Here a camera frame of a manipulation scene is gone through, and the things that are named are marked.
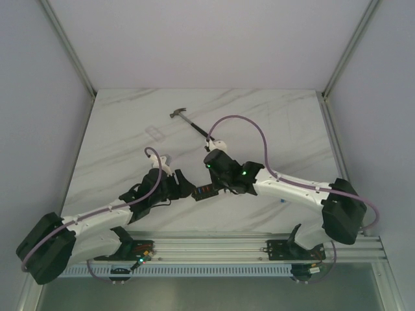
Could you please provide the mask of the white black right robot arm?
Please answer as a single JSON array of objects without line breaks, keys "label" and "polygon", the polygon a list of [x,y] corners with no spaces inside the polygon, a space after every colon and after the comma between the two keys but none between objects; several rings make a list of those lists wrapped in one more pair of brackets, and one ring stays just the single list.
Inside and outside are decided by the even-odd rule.
[{"label": "white black right robot arm", "polygon": [[222,141],[207,141],[204,164],[214,181],[237,194],[265,195],[306,206],[314,218],[301,221],[287,240],[288,253],[302,259],[316,246],[334,241],[353,245],[366,214],[349,181],[307,181],[269,170],[261,163],[239,164]]}]

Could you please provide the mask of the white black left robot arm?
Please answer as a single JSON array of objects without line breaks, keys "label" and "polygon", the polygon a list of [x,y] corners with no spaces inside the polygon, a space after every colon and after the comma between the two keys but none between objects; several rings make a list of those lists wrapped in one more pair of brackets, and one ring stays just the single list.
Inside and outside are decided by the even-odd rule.
[{"label": "white black left robot arm", "polygon": [[16,249],[21,270],[37,284],[47,284],[79,262],[128,259],[133,240],[126,226],[154,207],[189,197],[195,189],[181,170],[171,170],[168,156],[153,153],[149,159],[152,167],[143,179],[113,202],[74,216],[43,215]]}]

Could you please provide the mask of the black fuse box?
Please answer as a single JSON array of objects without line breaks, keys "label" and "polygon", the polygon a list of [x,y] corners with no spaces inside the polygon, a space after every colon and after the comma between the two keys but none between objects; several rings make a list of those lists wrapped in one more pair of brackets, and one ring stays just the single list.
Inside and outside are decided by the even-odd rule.
[{"label": "black fuse box", "polygon": [[191,197],[198,202],[218,195],[219,189],[215,188],[214,184],[210,183],[195,188],[191,194]]}]

